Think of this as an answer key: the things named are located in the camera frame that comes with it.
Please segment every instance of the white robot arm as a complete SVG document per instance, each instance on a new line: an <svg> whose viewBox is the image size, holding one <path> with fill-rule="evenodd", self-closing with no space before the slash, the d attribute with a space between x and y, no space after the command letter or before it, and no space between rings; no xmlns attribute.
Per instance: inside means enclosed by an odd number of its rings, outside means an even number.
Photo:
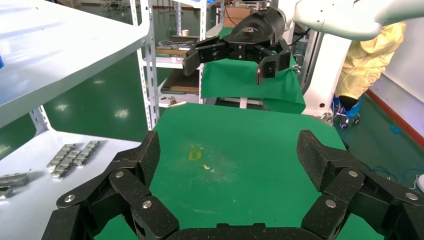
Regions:
<svg viewBox="0 0 424 240"><path fill-rule="evenodd" d="M383 26L424 17L424 0L279 0L286 29L293 22L354 41L377 37Z"/></svg>

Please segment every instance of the green tabletop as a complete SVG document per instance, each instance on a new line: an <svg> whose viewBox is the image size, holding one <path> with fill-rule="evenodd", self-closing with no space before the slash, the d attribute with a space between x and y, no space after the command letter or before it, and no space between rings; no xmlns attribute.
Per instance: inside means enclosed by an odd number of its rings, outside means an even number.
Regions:
<svg viewBox="0 0 424 240"><path fill-rule="evenodd" d="M303 129L327 146L344 147L333 127L306 115L200 104L168 108L155 127L161 154L150 190L181 229L299 227L320 196L297 158ZM98 240L133 239L123 220L113 221ZM352 215L337 239L383 238Z"/></svg>
<svg viewBox="0 0 424 240"><path fill-rule="evenodd" d="M228 35L231 30L231 27L224 27L219 36ZM256 62L230 59L205 64L201 95L205 98L260 98L273 112L300 114L305 109L305 101L294 68L280 71L277 77L267 78L257 85L257 66Z"/></svg>

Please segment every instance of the white shelf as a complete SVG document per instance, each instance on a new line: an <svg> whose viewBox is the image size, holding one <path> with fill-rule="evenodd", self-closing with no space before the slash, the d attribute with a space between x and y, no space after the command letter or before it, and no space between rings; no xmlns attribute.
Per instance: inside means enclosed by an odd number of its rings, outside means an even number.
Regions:
<svg viewBox="0 0 424 240"><path fill-rule="evenodd" d="M149 30L45 0L2 0L0 22L0 128L133 53Z"/></svg>
<svg viewBox="0 0 424 240"><path fill-rule="evenodd" d="M206 38L212 38L212 37L218 36L220 32L221 32L221 26L218 23L206 32Z"/></svg>
<svg viewBox="0 0 424 240"><path fill-rule="evenodd" d="M180 102L187 102L187 103L195 103L198 104L199 103L199 95L196 94L168 94L168 93L162 93L161 89L164 86L166 80L164 80L158 87L157 87L157 91L158 91L158 97L159 97L159 107L161 108L167 108L168 105L170 104L169 101L169 97L174 97L175 100L180 103Z"/></svg>
<svg viewBox="0 0 424 240"><path fill-rule="evenodd" d="M174 0L175 2L179 2L179 3L182 3L182 4L187 4L187 5L190 5L190 6L192 6L193 8L196 8L196 9L200 9L202 6L204 6L205 5L205 3L207 3L207 1L206 0L200 0L200 1L192 1L192 0ZM215 5L215 4L217 4L217 3L220 3L221 2L221 0L215 0L215 1L213 1L213 2L211 2L211 3L207 3L207 7L210 7L210 6L213 6L213 5Z"/></svg>
<svg viewBox="0 0 424 240"><path fill-rule="evenodd" d="M100 146L84 167L75 167L61 180L53 179L46 165L64 144L82 149L89 141ZM139 142L45 131L0 161L0 176L27 173L29 182L14 188L12 197L0 200L0 233L8 240L41 239L57 199L101 174L116 153L139 146Z"/></svg>
<svg viewBox="0 0 424 240"><path fill-rule="evenodd" d="M156 67L157 68L168 68L168 69L183 69L183 60L182 57L156 57ZM143 66L147 66L145 58L141 62Z"/></svg>

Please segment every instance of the cardboard box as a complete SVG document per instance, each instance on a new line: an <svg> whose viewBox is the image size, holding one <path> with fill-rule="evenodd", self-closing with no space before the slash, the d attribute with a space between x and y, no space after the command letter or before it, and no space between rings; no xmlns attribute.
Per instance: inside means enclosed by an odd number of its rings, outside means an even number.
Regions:
<svg viewBox="0 0 424 240"><path fill-rule="evenodd" d="M224 14L224 27L235 27L236 24L239 24L245 17L249 16L253 12L253 8L246 8L242 6L226 7Z"/></svg>

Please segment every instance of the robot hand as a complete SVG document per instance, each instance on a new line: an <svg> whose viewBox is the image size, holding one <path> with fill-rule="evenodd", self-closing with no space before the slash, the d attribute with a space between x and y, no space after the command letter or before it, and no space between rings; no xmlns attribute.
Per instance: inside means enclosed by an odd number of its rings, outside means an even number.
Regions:
<svg viewBox="0 0 424 240"><path fill-rule="evenodd" d="M256 83L260 85L290 67L291 51L281 38L284 29L285 22L278 10L268 8L252 13L222 39L214 36L193 44L182 61L184 74L190 75L202 63L221 59L252 61L258 63Z"/></svg>

